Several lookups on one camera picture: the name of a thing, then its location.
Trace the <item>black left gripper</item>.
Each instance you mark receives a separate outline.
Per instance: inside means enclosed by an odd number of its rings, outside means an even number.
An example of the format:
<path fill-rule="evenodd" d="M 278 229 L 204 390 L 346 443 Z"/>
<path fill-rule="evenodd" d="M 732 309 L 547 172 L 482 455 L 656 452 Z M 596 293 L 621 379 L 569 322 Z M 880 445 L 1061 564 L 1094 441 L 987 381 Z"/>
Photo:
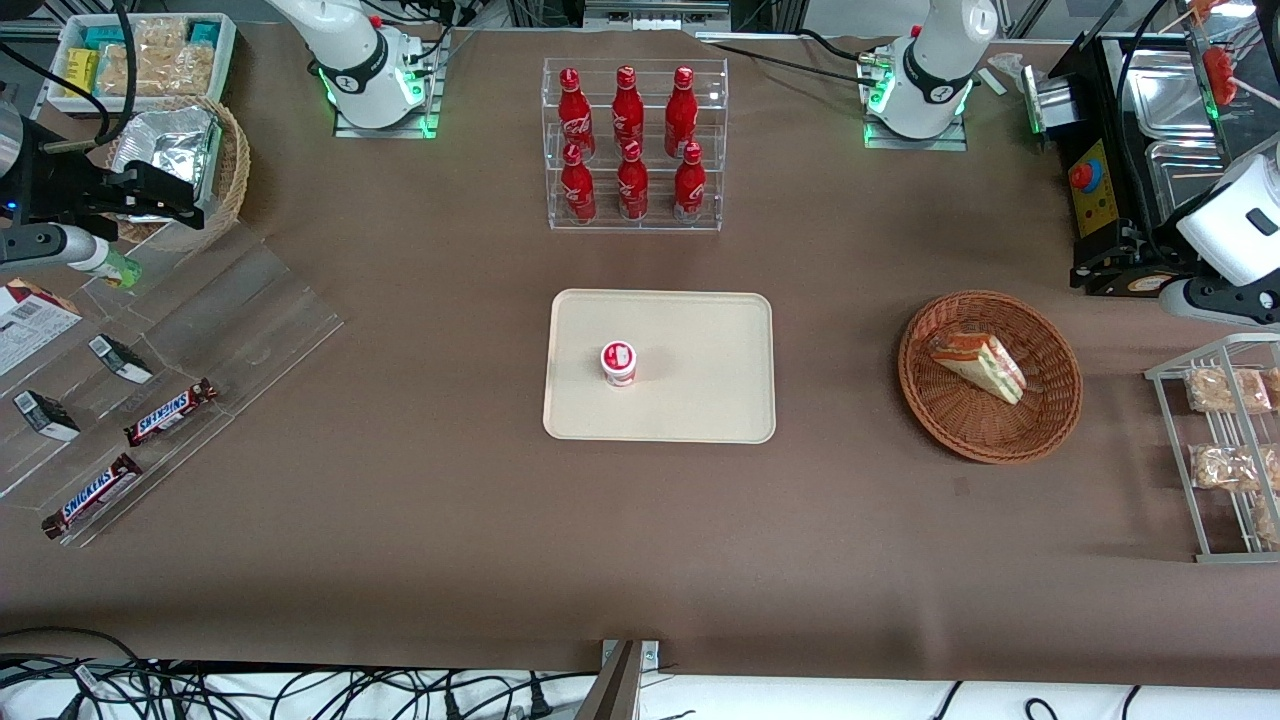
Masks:
<path fill-rule="evenodd" d="M 1176 228 L 1176 222 L 1103 225 L 1076 238 L 1076 266 L 1070 286 L 1085 295 L 1156 299 L 1174 281 L 1196 275 L 1199 254 Z"/>

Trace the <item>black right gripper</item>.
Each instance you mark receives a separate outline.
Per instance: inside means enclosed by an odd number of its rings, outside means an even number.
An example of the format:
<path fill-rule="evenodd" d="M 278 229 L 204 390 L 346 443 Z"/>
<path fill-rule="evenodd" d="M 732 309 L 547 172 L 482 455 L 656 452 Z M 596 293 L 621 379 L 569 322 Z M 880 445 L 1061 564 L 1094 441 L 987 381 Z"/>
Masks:
<path fill-rule="evenodd" d="M 111 173 L 96 167 L 82 152 L 50 155 L 27 138 L 14 160 L 14 224 L 59 223 L 96 227 L 108 214 L 131 232 L 151 232 L 177 223 L 201 231 L 207 220 L 207 202 L 197 197 L 187 179 L 143 160 L 129 160 Z M 169 202 L 154 199 L 196 199 Z"/>

